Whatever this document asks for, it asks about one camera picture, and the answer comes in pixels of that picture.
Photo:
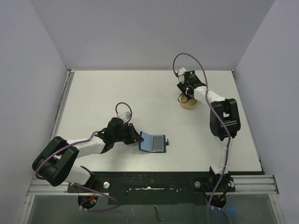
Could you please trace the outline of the blue card holder wallet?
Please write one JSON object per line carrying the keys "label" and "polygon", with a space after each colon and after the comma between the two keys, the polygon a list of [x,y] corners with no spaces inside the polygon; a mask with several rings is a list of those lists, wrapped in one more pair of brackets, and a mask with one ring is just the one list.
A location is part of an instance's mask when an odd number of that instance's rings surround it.
{"label": "blue card holder wallet", "polygon": [[139,150],[147,153],[166,153],[169,140],[165,135],[151,135],[140,132],[143,141],[139,143]]}

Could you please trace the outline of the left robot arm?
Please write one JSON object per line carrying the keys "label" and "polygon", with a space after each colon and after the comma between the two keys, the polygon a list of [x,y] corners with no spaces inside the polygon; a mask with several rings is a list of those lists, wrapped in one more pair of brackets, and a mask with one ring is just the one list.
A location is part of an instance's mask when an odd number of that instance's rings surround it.
{"label": "left robot arm", "polygon": [[63,182],[76,183],[83,191],[89,192],[95,186],[94,174],[75,165],[76,159],[104,154],[119,142],[131,145],[143,141],[132,123],[113,117],[107,127],[93,132],[89,138],[66,140],[61,136],[54,137],[33,161],[32,169],[38,179],[46,180],[53,187]]}

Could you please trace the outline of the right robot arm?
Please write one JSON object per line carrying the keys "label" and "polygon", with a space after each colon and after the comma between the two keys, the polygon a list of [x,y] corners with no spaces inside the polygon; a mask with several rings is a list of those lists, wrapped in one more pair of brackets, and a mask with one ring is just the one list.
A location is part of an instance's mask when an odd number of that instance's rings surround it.
{"label": "right robot arm", "polygon": [[185,100],[180,100],[181,104],[195,100],[210,109],[210,131],[220,141],[220,149],[216,153],[211,169],[215,174],[228,173],[232,139],[241,129],[237,101],[234,98],[221,97],[210,90],[205,83],[200,81],[193,70],[181,68],[175,72],[175,76],[178,79],[177,87],[181,91],[181,95],[185,97]]}

